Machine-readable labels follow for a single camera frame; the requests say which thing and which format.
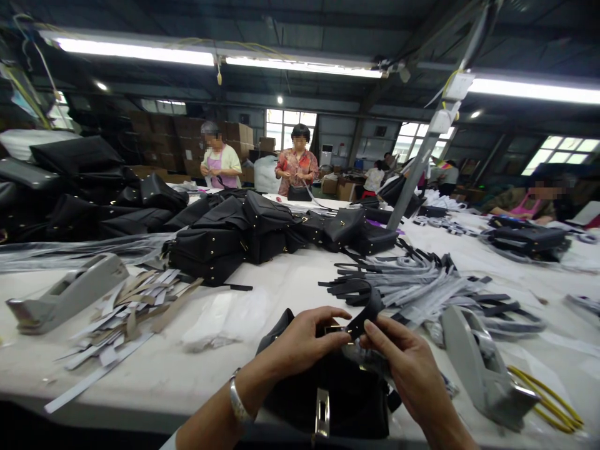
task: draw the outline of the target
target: ceiling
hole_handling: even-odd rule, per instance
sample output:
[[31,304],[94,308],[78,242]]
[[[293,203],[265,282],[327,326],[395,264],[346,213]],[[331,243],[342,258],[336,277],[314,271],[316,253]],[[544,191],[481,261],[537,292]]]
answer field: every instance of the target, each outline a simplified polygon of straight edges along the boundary
[[[87,28],[215,41],[241,41],[265,46],[361,56],[373,59],[411,54],[425,37],[446,24],[445,14],[466,0],[44,0],[18,1],[22,12],[58,27]],[[493,33],[474,69],[491,68],[560,76],[600,75],[600,33],[595,0],[505,0]],[[15,10],[8,2],[0,14],[9,21]],[[464,52],[468,26],[444,36],[419,55],[420,61],[452,65]],[[448,70],[411,66],[404,84],[395,75],[383,95],[373,96],[380,81],[347,76],[284,72],[254,67],[223,66],[223,84],[216,70],[179,64],[108,57],[83,58],[85,70],[104,83],[177,86],[203,89],[213,99],[226,93],[286,94],[423,108],[444,85]],[[471,96],[467,110],[481,98]],[[530,103],[485,99],[488,109],[506,113]],[[548,113],[547,108],[539,108]],[[573,112],[597,114],[589,108]]]

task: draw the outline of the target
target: human hand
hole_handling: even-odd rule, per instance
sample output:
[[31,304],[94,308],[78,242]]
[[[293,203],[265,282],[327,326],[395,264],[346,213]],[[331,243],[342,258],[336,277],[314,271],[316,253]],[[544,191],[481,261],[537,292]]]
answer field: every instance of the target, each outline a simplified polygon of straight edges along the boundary
[[545,225],[548,225],[553,220],[554,219],[550,216],[541,216],[539,219],[536,220],[536,224],[545,226]]
[[311,368],[327,353],[350,343],[352,338],[346,332],[332,332],[316,338],[317,326],[336,324],[334,318],[351,319],[343,309],[323,306],[308,309],[298,314],[286,330],[256,358],[274,374],[276,379],[284,379]]
[[460,422],[425,339],[383,316],[365,321],[364,329],[361,347],[385,355],[402,402],[422,428]]

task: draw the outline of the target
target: fluorescent light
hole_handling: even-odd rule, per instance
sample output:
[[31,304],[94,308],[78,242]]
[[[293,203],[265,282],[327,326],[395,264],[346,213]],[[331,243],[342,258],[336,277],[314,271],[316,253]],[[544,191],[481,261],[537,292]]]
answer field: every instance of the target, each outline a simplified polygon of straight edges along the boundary
[[600,104],[600,90],[550,86],[525,82],[475,78],[469,92],[552,100],[569,103]]
[[344,67],[316,62],[289,61],[283,59],[253,59],[248,57],[227,57],[227,64],[265,69],[292,70],[300,72],[326,73],[332,75],[350,75],[367,78],[381,78],[382,73],[361,67]]
[[104,56],[122,56],[124,58],[150,59],[168,63],[196,64],[214,66],[212,53],[189,50],[174,50],[160,47],[146,47],[111,42],[85,41],[81,39],[56,39],[61,49],[72,53],[97,54]]

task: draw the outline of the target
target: pink apron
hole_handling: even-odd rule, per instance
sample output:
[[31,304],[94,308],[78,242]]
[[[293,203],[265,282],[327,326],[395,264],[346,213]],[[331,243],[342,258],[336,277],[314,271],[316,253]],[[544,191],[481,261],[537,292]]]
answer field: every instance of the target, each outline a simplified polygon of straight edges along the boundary
[[[225,150],[225,144],[223,144],[223,150],[221,150],[221,153],[219,153],[219,159],[211,158],[211,156],[214,153],[211,153],[211,155],[207,158],[206,164],[208,165],[209,170],[213,170],[213,169],[222,170],[224,150]],[[219,179],[216,176],[213,176],[211,178],[212,186],[214,188],[236,188],[238,186],[238,177],[221,175],[221,179],[223,180],[223,184],[225,186],[223,186],[223,184],[221,184],[221,182],[219,181]]]
[[529,199],[529,193],[527,193],[524,197],[522,202],[519,204],[519,206],[517,206],[516,208],[511,210],[511,214],[531,214],[532,216],[535,215],[535,213],[538,211],[538,206],[539,203],[541,202],[541,200],[536,200],[535,205],[533,206],[533,209],[526,209],[523,207],[523,205],[525,204],[525,202]]

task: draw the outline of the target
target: gray hair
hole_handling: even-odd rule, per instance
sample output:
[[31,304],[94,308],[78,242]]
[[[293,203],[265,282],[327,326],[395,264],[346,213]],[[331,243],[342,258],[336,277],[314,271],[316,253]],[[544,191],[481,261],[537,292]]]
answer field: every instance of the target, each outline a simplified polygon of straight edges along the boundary
[[200,133],[210,134],[211,136],[215,136],[217,138],[221,135],[221,129],[215,122],[206,121],[202,124],[202,127],[200,128]]

